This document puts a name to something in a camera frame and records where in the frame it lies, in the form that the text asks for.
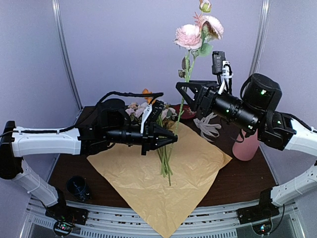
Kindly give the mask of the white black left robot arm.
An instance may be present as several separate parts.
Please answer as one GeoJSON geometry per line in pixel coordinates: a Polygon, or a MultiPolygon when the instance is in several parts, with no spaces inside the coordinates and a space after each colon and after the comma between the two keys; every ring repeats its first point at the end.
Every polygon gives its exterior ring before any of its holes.
{"type": "Polygon", "coordinates": [[[121,99],[108,99],[96,106],[91,125],[72,128],[29,129],[8,121],[0,136],[0,177],[13,180],[37,197],[60,220],[71,216],[62,193],[36,174],[23,157],[37,154],[95,155],[112,144],[140,145],[141,154],[177,141],[173,132],[157,124],[163,102],[147,105],[140,124],[133,124],[121,99]]]}

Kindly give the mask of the orange yellow wrapping paper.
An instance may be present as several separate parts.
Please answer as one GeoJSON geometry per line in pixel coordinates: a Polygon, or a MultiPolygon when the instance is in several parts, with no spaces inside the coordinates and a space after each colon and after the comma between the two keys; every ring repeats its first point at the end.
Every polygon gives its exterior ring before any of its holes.
{"type": "Polygon", "coordinates": [[[169,161],[170,178],[161,173],[156,151],[115,145],[88,161],[127,204],[162,237],[170,237],[194,211],[231,157],[180,124],[169,161]]]}

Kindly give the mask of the grey printed ribbon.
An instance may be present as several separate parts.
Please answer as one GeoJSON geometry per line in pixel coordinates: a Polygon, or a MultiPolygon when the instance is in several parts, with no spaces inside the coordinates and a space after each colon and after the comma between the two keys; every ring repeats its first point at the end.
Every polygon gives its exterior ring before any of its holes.
{"type": "Polygon", "coordinates": [[[207,117],[193,120],[195,126],[200,129],[200,136],[208,142],[213,142],[215,138],[218,138],[219,130],[222,128],[219,123],[210,124],[210,120],[215,117],[217,117],[216,114],[210,113],[207,117]]]}

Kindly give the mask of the orange flower bouquet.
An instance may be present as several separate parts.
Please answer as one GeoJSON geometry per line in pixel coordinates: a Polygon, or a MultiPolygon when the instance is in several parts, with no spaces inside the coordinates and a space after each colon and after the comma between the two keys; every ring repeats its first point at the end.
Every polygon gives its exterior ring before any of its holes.
{"type": "MultiPolygon", "coordinates": [[[[126,106],[125,111],[130,116],[131,121],[133,123],[136,123],[138,125],[141,125],[142,122],[142,116],[146,112],[147,109],[149,109],[149,105],[152,106],[152,112],[154,111],[154,104],[157,101],[157,99],[154,99],[153,97],[144,97],[144,102],[139,104],[137,102],[133,102],[126,106]]],[[[165,102],[162,103],[162,110],[159,109],[158,118],[155,119],[155,122],[165,128],[165,129],[171,129],[171,127],[175,123],[175,119],[178,117],[178,114],[174,108],[171,107],[170,104],[167,104],[165,102]]],[[[161,162],[161,169],[160,173],[163,177],[168,177],[170,180],[170,176],[173,175],[172,169],[169,165],[169,159],[171,154],[171,149],[169,149],[169,146],[164,145],[163,147],[157,149],[157,153],[161,162]]]]}

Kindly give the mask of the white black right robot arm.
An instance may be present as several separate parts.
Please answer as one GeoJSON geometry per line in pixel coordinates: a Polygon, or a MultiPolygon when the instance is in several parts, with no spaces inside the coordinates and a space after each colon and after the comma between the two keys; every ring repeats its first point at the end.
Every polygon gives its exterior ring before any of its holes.
{"type": "Polygon", "coordinates": [[[317,131],[296,116],[277,112],[282,97],[278,83],[254,73],[243,84],[240,97],[221,92],[215,81],[178,82],[176,89],[191,110],[202,115],[215,113],[245,131],[249,137],[278,150],[294,150],[315,156],[317,131]]]}

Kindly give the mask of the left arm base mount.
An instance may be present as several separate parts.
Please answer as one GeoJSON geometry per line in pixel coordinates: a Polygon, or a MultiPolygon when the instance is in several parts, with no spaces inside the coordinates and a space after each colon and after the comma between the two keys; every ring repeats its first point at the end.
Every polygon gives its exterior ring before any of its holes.
{"type": "Polygon", "coordinates": [[[46,206],[42,203],[46,212],[45,215],[55,219],[53,232],[58,237],[65,237],[75,228],[75,225],[85,225],[89,211],[83,208],[71,207],[66,204],[63,196],[57,199],[57,204],[46,206]]]}

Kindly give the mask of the pink flower stem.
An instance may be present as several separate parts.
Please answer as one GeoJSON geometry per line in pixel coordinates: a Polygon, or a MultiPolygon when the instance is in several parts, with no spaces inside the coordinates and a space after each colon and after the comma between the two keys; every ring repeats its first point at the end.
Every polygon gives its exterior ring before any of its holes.
{"type": "Polygon", "coordinates": [[[185,82],[191,79],[196,58],[208,56],[212,51],[210,41],[221,40],[224,28],[221,22],[209,15],[212,4],[209,0],[199,1],[200,13],[195,13],[194,24],[186,24],[176,29],[174,43],[187,50],[182,60],[182,73],[185,82]]]}

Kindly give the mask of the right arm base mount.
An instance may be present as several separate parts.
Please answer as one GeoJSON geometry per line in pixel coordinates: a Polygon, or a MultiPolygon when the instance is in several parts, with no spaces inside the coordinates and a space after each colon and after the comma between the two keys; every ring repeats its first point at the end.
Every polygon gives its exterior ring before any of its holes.
{"type": "Polygon", "coordinates": [[[274,205],[255,205],[237,210],[240,225],[251,224],[254,233],[259,236],[266,236],[272,232],[272,217],[277,215],[279,215],[279,208],[274,205]]]}

